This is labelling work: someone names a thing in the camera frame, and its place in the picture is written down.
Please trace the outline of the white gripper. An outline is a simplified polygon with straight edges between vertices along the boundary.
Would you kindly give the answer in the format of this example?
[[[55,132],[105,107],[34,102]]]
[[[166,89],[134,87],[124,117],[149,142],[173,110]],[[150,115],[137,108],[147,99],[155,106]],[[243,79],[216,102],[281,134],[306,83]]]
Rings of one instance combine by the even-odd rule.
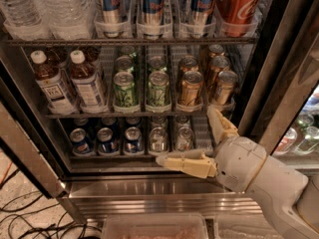
[[[214,106],[209,106],[206,114],[218,144],[215,160],[206,156],[203,149],[192,149],[158,156],[156,163],[193,177],[216,177],[231,191],[242,192],[264,163],[266,150],[251,139],[238,136],[237,127]]]

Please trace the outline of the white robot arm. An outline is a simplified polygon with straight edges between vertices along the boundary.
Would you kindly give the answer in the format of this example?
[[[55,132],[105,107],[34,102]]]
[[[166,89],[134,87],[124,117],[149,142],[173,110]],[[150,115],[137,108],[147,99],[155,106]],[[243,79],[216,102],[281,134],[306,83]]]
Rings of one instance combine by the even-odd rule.
[[[319,239],[318,178],[268,155],[216,108],[210,107],[207,117],[216,142],[213,158],[202,149],[175,150],[156,163],[198,178],[214,177],[227,189],[246,193],[285,239]]]

